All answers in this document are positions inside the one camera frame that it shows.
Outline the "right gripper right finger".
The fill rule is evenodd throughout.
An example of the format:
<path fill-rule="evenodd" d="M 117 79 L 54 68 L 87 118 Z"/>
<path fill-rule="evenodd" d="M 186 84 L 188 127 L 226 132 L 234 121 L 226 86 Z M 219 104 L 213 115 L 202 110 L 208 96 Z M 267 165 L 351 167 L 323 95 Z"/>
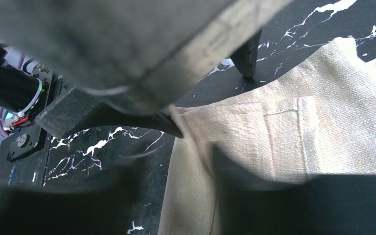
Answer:
<path fill-rule="evenodd" d="M 376 175 L 270 181 L 218 146 L 211 162 L 224 235 L 376 235 Z"/>

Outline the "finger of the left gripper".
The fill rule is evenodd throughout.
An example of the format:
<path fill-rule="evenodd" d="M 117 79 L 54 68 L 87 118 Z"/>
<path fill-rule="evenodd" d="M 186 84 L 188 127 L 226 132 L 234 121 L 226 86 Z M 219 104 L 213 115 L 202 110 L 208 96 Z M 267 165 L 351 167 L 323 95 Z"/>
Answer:
<path fill-rule="evenodd" d="M 259 41 L 262 29 L 260 29 L 252 38 L 239 47 L 231 56 L 234 66 L 244 78 L 253 79 L 256 74 L 256 64 Z"/>
<path fill-rule="evenodd" d="M 35 122 L 52 136 L 63 139 L 76 132 L 101 126 L 130 126 L 183 136 L 179 127 L 164 112 L 151 116 L 122 113 L 89 94 L 72 87 L 47 105 Z"/>

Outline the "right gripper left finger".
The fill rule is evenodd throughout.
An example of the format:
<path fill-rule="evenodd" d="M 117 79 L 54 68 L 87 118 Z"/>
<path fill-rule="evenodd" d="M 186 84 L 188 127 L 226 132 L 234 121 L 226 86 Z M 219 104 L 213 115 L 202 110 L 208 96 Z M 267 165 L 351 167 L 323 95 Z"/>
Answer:
<path fill-rule="evenodd" d="M 0 235 L 124 235 L 145 171 L 145 160 L 126 157 L 63 186 L 0 182 Z"/>

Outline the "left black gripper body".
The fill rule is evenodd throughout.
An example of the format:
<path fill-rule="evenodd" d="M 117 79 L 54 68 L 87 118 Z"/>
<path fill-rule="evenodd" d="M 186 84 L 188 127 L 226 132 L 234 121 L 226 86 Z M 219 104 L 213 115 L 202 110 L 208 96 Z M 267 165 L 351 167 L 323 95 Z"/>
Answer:
<path fill-rule="evenodd" d="M 37 65 L 32 72 L 10 65 L 0 43 L 0 107 L 16 114 L 38 114 L 56 95 L 58 75 Z"/>

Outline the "beige cloth napkin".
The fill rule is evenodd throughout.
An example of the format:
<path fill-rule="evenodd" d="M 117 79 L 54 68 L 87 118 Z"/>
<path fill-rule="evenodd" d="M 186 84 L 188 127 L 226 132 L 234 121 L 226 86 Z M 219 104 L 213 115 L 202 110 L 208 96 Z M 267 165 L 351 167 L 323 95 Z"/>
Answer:
<path fill-rule="evenodd" d="M 267 180 L 376 174 L 376 59 L 335 38 L 279 79 L 209 105 L 171 108 L 176 139 L 158 233 L 219 235 L 211 143 Z"/>

